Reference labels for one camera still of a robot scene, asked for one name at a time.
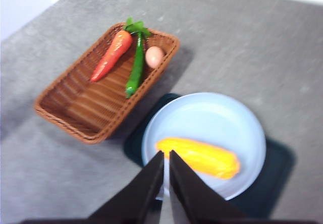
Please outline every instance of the orange carrot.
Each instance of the orange carrot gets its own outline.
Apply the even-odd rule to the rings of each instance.
[[[130,33],[125,30],[119,31],[112,40],[110,47],[96,66],[90,81],[98,81],[106,75],[114,64],[116,64],[118,59],[129,49],[131,43],[132,37]]]

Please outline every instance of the dark placemat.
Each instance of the dark placemat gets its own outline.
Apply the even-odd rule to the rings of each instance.
[[[127,138],[124,152],[138,165],[143,166],[141,143],[147,124],[160,108],[178,97],[177,94],[166,94],[160,98]],[[246,191],[229,201],[250,217],[269,217],[288,179],[294,161],[293,153],[286,146],[266,137],[266,158],[258,178]]]

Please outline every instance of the plastic vegetable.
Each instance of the plastic vegetable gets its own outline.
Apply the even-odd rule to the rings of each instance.
[[[132,18],[128,18],[126,26],[124,28],[131,34],[137,34],[137,48],[135,54],[135,60],[132,66],[132,71],[129,80],[126,84],[126,97],[129,98],[133,95],[140,86],[143,66],[144,66],[144,48],[142,39],[150,36],[150,32],[147,28],[143,27],[143,22],[138,21],[133,23]]]
[[[151,67],[152,69],[155,69],[162,61],[164,55],[165,54],[160,47],[152,46],[148,48],[146,52],[146,55],[145,55],[146,63],[148,64],[149,67]]]
[[[128,31],[119,31],[113,38],[110,47],[96,66],[90,81],[98,81],[106,75],[116,64],[118,59],[129,49],[132,41],[133,39]]]
[[[171,137],[157,142],[156,147],[167,159],[174,150],[192,169],[221,179],[230,179],[240,170],[234,153],[207,143]]]

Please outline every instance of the green pepper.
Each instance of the green pepper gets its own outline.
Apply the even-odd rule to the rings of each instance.
[[[132,66],[132,71],[130,74],[130,78],[126,84],[126,94],[127,98],[130,98],[140,86],[143,65],[144,65],[144,51],[143,51],[143,42],[142,42],[142,33],[137,32],[138,40],[137,40],[137,48],[135,61]]]
[[[132,66],[130,78],[126,84],[126,97],[130,98],[130,96],[137,91],[141,83],[144,66],[144,50],[142,39],[149,37],[150,32],[147,28],[143,27],[142,21],[137,21],[134,23],[131,17],[127,19],[124,30],[128,31],[131,34],[137,34],[138,36],[135,61]]]

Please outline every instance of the white plate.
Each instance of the white plate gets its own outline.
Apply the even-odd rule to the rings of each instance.
[[[265,159],[265,136],[255,115],[242,103],[221,94],[188,94],[161,108],[144,133],[142,159],[145,165],[157,153],[156,142],[166,137],[194,139],[236,153],[241,170],[232,179],[221,180],[196,172],[226,200],[241,194],[254,182]],[[169,195],[168,160],[165,161],[164,187]]]

